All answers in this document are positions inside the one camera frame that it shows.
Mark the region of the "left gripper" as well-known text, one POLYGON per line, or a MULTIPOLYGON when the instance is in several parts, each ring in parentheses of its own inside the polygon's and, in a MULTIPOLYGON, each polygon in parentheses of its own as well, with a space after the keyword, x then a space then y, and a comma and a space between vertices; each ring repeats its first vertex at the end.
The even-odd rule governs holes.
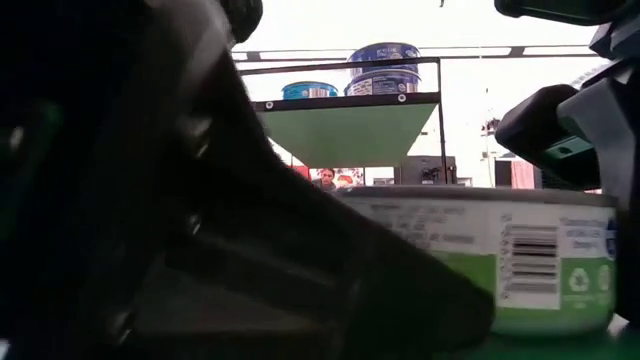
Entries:
POLYGON ((184 124, 259 1, 1 5, 1 340, 10 359, 101 359, 190 216, 184 124))

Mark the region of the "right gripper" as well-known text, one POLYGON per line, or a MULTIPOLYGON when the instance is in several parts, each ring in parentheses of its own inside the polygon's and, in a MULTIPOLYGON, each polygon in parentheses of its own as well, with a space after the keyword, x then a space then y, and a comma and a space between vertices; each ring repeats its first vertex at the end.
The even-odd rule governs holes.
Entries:
POLYGON ((601 183, 618 200, 616 313, 637 325, 639 15, 600 25, 589 49, 608 60, 591 71, 594 79, 579 92, 567 84, 539 89, 502 117, 495 138, 533 165, 535 187, 598 189, 601 183))

